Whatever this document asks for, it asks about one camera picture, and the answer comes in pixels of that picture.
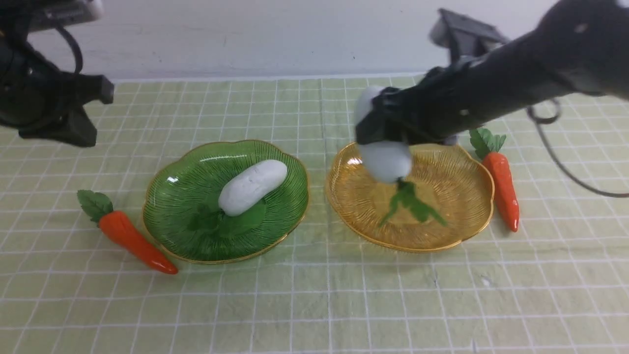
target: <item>toy carrot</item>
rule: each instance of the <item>toy carrot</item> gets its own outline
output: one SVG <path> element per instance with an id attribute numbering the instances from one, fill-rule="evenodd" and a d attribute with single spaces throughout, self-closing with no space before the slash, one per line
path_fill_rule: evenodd
<path id="1" fill-rule="evenodd" d="M 154 270 L 166 274 L 179 272 L 163 253 L 140 234 L 124 212 L 114 210 L 111 200 L 105 194 L 79 190 L 77 197 L 81 209 L 112 242 L 124 247 Z"/>
<path id="2" fill-rule="evenodd" d="M 511 168 L 500 148 L 507 139 L 506 135 L 493 135 L 489 129 L 470 130 L 470 143 L 482 165 L 489 170 L 496 185 L 496 206 L 500 216 L 511 231 L 516 232 L 520 224 L 520 205 L 513 187 Z"/>

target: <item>grid tablecloth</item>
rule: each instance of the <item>grid tablecloth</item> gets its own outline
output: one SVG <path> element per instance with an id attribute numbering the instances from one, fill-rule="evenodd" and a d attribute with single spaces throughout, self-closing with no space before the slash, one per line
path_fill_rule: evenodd
<path id="1" fill-rule="evenodd" d="M 0 131 L 0 353 L 629 353 L 629 202 L 563 177 L 523 112 L 508 134 L 521 229 L 498 216 L 437 254 L 366 243 L 325 199 L 368 84 L 415 77 L 120 83 L 90 104 L 98 144 L 78 149 Z M 595 185 L 629 189 L 629 105 L 569 96 L 547 128 Z M 152 176 L 191 148 L 262 139 L 311 177 L 302 224 L 270 252 L 230 265 L 145 268 L 79 208 L 101 191 L 140 221 Z M 469 148 L 467 135 L 461 144 Z"/>

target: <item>green plate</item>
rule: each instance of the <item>green plate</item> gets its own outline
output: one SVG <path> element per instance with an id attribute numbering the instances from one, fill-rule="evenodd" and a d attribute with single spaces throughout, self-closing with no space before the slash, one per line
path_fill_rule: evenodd
<path id="1" fill-rule="evenodd" d="M 288 167 L 286 180 L 251 213 L 230 218 L 218 210 L 223 187 L 248 167 L 268 159 Z M 261 140 L 213 142 L 166 166 L 151 181 L 142 209 L 149 235 L 175 258 L 193 263 L 245 260 L 280 243 L 308 208 L 308 174 L 297 158 Z M 254 220 L 255 225 L 247 225 Z M 238 230 L 227 232 L 228 226 Z"/>

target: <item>black cable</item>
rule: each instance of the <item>black cable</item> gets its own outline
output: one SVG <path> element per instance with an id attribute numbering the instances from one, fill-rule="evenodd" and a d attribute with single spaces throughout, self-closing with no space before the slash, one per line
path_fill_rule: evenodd
<path id="1" fill-rule="evenodd" d="M 81 53 L 81 47 L 76 39 L 74 39 L 70 32 L 68 32 L 57 19 L 47 16 L 45 13 L 38 13 L 37 18 L 55 28 L 61 37 L 64 38 L 65 42 L 68 43 L 72 55 L 74 56 L 74 75 L 81 73 L 83 70 L 83 54 Z"/>
<path id="2" fill-rule="evenodd" d="M 544 147 L 546 148 L 546 151 L 548 151 L 548 154 L 550 155 L 550 158 L 555 163 L 555 165 L 557 165 L 557 167 L 559 167 L 559 169 L 566 176 L 568 176 L 568 178 L 570 178 L 572 181 L 577 183 L 579 186 L 581 186 L 581 187 L 591 191 L 592 193 L 595 193 L 595 194 L 598 194 L 598 195 L 602 195 L 604 197 L 611 197 L 611 198 L 629 198 L 629 193 L 613 193 L 613 192 L 610 192 L 610 191 L 603 191 L 603 190 L 597 189 L 597 188 L 595 188 L 595 187 L 593 187 L 593 186 L 591 186 L 591 185 L 581 181 L 578 177 L 576 177 L 574 174 L 572 174 L 567 169 L 567 167 L 564 166 L 564 164 L 561 163 L 561 161 L 559 161 L 559 158 L 555 154 L 555 151 L 552 149 L 552 146 L 548 142 L 548 138 L 546 137 L 546 134 L 544 133 L 544 131 L 542 129 L 542 125 L 548 125 L 548 124 L 554 123 L 561 116 L 561 110 L 560 110 L 559 103 L 556 100 L 553 100 L 553 103 L 555 104 L 555 107 L 557 108 L 557 113 L 555 114 L 554 117 L 551 117 L 551 118 L 540 118 L 540 117 L 535 115 L 535 111 L 533 110 L 532 107 L 529 107 L 529 108 L 526 109 L 526 114 L 528 114 L 528 117 L 531 118 L 533 123 L 535 123 L 535 128 L 537 129 L 537 134 L 540 136 L 540 139 L 542 140 L 542 143 L 544 144 Z"/>

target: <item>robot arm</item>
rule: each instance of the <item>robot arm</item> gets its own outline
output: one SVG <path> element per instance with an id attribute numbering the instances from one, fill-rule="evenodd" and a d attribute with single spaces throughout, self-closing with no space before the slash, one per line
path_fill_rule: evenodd
<path id="1" fill-rule="evenodd" d="M 414 87 L 385 88 L 368 101 L 357 143 L 443 144 L 571 93 L 629 100 L 627 6 L 621 0 L 560 0 L 535 30 L 513 41 L 493 26 L 440 10 L 431 39 L 450 49 L 451 64 L 434 68 Z"/>
<path id="2" fill-rule="evenodd" d="M 64 27 L 94 21 L 99 0 L 0 1 L 0 125 L 24 139 L 50 139 L 78 147 L 96 144 L 96 128 L 83 106 L 113 102 L 113 84 L 80 74 L 78 44 Z M 34 31 L 56 29 L 70 45 L 74 72 L 61 71 L 26 40 Z"/>

